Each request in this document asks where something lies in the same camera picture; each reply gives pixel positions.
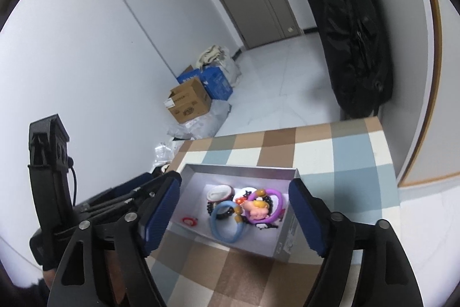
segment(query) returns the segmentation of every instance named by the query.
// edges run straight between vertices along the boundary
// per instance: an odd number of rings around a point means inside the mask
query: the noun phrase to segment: black baseboard
[[[238,51],[236,51],[236,53],[234,53],[231,58],[233,60],[236,60],[236,58],[239,57],[241,55],[241,53],[242,53],[241,49],[238,49]]]
[[[304,29],[304,34],[316,33],[319,32],[317,26],[313,26],[311,28]]]

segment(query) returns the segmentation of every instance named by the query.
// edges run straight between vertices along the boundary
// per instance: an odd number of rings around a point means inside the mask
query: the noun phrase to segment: robotic arm
[[[48,307],[118,306],[105,250],[116,251],[119,259],[126,287],[122,306],[166,307],[143,258],[158,248],[165,233],[179,201],[180,175],[145,173],[72,207],[68,141],[58,115],[30,125],[30,182],[41,227],[30,248],[44,270],[57,267]],[[310,248],[324,258],[304,307],[339,307],[356,249],[363,250],[363,261],[354,307],[423,305],[388,221],[371,226],[331,213],[300,179],[289,185],[289,201]]]

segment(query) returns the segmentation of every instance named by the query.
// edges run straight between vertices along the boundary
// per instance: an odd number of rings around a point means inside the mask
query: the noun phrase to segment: cardboard box
[[[194,77],[172,89],[169,98],[165,100],[165,106],[178,123],[183,124],[207,114],[211,107],[211,98],[199,78]]]
[[[181,171],[182,185],[180,199],[171,221],[211,241],[258,255],[287,262],[294,244],[298,226],[294,210],[289,204],[289,183],[300,177],[295,168],[238,167],[233,165],[186,164]],[[227,184],[235,193],[243,188],[276,189],[283,195],[285,209],[278,228],[259,229],[247,224],[241,238],[233,244],[220,242],[213,237],[207,211],[207,192],[216,185]],[[182,219],[197,219],[195,226],[187,226]],[[218,221],[219,231],[226,237],[235,232],[235,220]]]
[[[211,99],[226,101],[233,93],[233,89],[227,78],[217,66],[207,66],[203,72],[199,69],[193,69],[192,66],[188,66],[177,78],[177,81],[182,84],[193,77],[200,79]]]

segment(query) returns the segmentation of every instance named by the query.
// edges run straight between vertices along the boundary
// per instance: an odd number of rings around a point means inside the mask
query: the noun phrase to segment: open box
[[[289,183],[299,176],[293,168],[236,167],[231,165],[186,164],[181,171],[182,186],[180,199],[171,221],[200,236],[228,247],[288,261],[291,254],[297,219],[289,205]],[[244,187],[255,189],[276,189],[282,193],[284,217],[278,228],[259,229],[246,224],[241,238],[233,244],[220,242],[211,233],[210,216],[207,211],[207,192],[221,184],[230,185],[238,191]],[[184,224],[183,218],[197,219],[195,226]],[[236,230],[233,218],[219,220],[219,231],[231,237]]]

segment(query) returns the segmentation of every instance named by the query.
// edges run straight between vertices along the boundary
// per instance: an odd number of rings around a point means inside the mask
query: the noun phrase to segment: blue bracelet
[[[232,207],[236,213],[236,216],[235,216],[236,233],[232,238],[225,238],[221,236],[219,231],[217,230],[217,218],[216,218],[217,212],[219,212],[221,208],[225,208],[225,207]],[[243,210],[241,206],[233,201],[223,201],[219,203],[212,211],[211,217],[209,219],[210,224],[211,224],[212,235],[219,241],[226,242],[226,243],[235,243],[241,237],[241,234],[243,234],[244,222],[243,222],[243,218],[241,217],[242,213],[243,213]]]

